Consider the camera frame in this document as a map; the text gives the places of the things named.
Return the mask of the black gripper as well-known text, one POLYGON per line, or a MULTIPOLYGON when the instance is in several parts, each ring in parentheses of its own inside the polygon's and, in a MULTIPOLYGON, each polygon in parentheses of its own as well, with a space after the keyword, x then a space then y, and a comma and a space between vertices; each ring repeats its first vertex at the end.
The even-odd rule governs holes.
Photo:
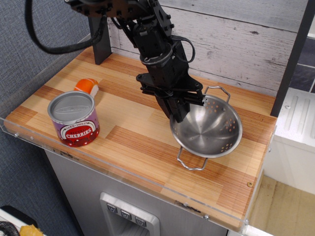
POLYGON ((181 123, 190 112, 190 104, 204 105, 203 85, 189 75, 189 64, 180 40, 166 44, 165 51, 157 56, 141 55, 140 60, 148 70, 136 77, 141 90, 155 96, 168 118, 181 123))

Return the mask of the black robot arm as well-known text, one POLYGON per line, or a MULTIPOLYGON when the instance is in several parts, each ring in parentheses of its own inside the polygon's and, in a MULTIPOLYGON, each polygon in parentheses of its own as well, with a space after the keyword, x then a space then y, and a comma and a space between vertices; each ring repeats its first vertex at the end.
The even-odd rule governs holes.
POLYGON ((121 28, 148 72, 139 74, 144 94, 155 96, 168 118, 182 122, 190 105, 203 105, 203 85, 189 75, 189 63, 182 42, 172 34, 174 25, 157 0, 68 0, 72 10, 87 17, 111 18, 121 28))

